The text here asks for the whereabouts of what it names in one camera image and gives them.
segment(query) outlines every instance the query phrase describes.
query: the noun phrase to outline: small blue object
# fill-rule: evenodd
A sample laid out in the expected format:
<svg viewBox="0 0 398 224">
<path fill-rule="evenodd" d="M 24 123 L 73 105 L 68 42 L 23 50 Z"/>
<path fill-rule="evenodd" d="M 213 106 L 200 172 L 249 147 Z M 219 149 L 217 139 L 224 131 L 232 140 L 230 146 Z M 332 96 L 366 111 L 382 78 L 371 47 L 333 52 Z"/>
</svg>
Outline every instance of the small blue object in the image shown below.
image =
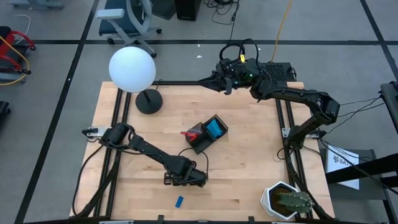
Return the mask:
<svg viewBox="0 0 398 224">
<path fill-rule="evenodd" d="M 180 208 L 180 207 L 181 207 L 182 200 L 184 200 L 184 198 L 181 197 L 181 196 L 179 196 L 179 197 L 178 197 L 178 200 L 177 200 L 177 203 L 175 204 L 175 206 L 176 206 L 177 208 Z"/>
<path fill-rule="evenodd" d="M 218 136 L 221 136 L 223 133 L 215 119 L 207 125 L 207 129 L 209 130 L 213 138 L 217 138 Z"/>
</svg>

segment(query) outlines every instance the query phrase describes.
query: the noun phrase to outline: wooden table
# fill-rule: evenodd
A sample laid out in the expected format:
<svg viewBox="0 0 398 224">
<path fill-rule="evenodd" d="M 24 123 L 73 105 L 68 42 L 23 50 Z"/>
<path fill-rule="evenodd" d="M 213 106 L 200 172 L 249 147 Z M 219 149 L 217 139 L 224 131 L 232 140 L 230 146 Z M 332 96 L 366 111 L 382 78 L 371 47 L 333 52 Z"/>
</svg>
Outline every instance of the wooden table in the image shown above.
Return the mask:
<svg viewBox="0 0 398 224">
<path fill-rule="evenodd" d="M 303 83 L 289 83 L 289 86 L 303 88 Z M 164 185 L 165 170 L 161 164 L 146 156 L 123 154 L 112 219 L 156 220 L 158 215 L 164 215 L 165 220 L 247 221 L 248 216 L 254 216 L 256 221 L 276 220 L 259 202 L 265 188 L 280 180 L 289 183 L 285 162 L 276 157 L 282 148 L 282 138 L 275 100 L 256 103 L 244 88 L 234 90 L 229 96 L 201 86 L 160 86 L 159 91 L 164 104 L 152 115 L 140 113 L 135 106 L 136 95 L 132 96 L 127 122 L 146 141 L 169 154 L 178 154 L 189 146 L 180 131 L 214 114 L 229 127 L 228 133 L 205 150 L 210 165 L 209 181 L 204 188 Z M 102 84 L 93 126 L 110 125 L 116 93 L 112 82 Z M 292 109 L 297 124 L 310 117 L 305 105 L 292 103 Z M 307 139 L 304 145 L 318 151 L 316 140 Z M 88 143 L 85 159 L 98 146 Z M 77 211 L 98 187 L 104 152 L 95 155 L 83 172 L 76 198 Z M 301 153 L 308 189 L 325 211 L 334 216 L 320 156 L 304 149 Z M 196 161 L 198 169 L 206 169 L 202 154 L 186 151 L 183 155 Z M 178 196 L 184 197 L 180 208 L 175 207 Z M 101 214 L 107 199 L 105 193 Z"/>
</svg>

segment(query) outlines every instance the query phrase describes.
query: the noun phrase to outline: lamp base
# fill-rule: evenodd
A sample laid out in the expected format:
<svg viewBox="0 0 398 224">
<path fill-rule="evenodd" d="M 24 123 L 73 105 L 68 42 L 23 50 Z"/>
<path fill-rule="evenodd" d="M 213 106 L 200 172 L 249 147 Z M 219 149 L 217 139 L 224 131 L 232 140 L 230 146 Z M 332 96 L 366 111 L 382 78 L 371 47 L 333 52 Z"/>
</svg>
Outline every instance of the lamp base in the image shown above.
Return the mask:
<svg viewBox="0 0 398 224">
<path fill-rule="evenodd" d="M 148 89 L 140 92 L 136 98 L 136 106 L 141 113 L 153 114 L 158 112 L 163 105 L 162 95 L 153 89 Z"/>
</svg>

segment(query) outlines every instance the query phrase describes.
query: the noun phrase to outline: cactus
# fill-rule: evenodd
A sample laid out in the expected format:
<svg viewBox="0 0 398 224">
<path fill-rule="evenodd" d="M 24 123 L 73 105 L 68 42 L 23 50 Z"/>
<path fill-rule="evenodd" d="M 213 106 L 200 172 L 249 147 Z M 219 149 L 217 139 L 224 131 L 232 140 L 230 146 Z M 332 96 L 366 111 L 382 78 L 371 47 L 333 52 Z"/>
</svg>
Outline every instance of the cactus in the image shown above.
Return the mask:
<svg viewBox="0 0 398 224">
<path fill-rule="evenodd" d="M 292 212 L 306 213 L 314 206 L 314 202 L 305 192 L 279 193 L 279 204 Z"/>
</svg>

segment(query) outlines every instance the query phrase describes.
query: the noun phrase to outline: yellow cable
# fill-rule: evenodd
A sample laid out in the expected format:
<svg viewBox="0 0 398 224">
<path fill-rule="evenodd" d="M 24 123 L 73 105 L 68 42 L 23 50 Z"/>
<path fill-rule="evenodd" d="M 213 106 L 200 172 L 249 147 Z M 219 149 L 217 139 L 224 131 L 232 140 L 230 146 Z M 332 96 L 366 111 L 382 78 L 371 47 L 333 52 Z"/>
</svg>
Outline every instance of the yellow cable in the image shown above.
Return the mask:
<svg viewBox="0 0 398 224">
<path fill-rule="evenodd" d="M 279 27 L 279 31 L 278 31 L 278 36 L 276 37 L 276 41 L 275 41 L 275 47 L 274 47 L 274 53 L 272 54 L 272 58 L 271 58 L 271 62 L 274 62 L 274 57 L 275 57 L 275 53 L 276 53 L 276 47 L 278 46 L 278 41 L 279 41 L 279 36 L 280 36 L 280 32 L 282 30 L 282 27 L 284 26 L 284 22 L 286 20 L 286 16 L 287 16 L 287 12 L 289 11 L 290 7 L 292 6 L 292 2 L 293 0 L 289 0 L 289 4 L 287 5 L 285 14 L 284 14 L 284 19 L 282 20 L 282 22 L 280 23 L 280 27 Z"/>
<path fill-rule="evenodd" d="M 21 54 L 19 53 L 19 51 L 17 51 L 14 47 L 11 46 L 11 44 L 9 44 L 6 40 L 4 40 L 3 37 L 0 36 L 0 40 L 2 40 L 9 48 L 11 48 L 13 51 L 15 51 L 15 53 L 17 53 L 19 56 L 22 57 L 22 59 L 24 59 L 24 61 L 26 62 L 27 65 L 27 70 L 30 70 L 30 64 L 29 61 Z M 21 80 L 23 80 L 26 77 L 26 74 L 23 74 L 20 78 L 18 78 L 15 81 L 9 82 L 9 83 L 0 83 L 0 86 L 8 86 L 8 85 L 12 85 L 15 84 L 17 82 L 20 82 Z"/>
</svg>

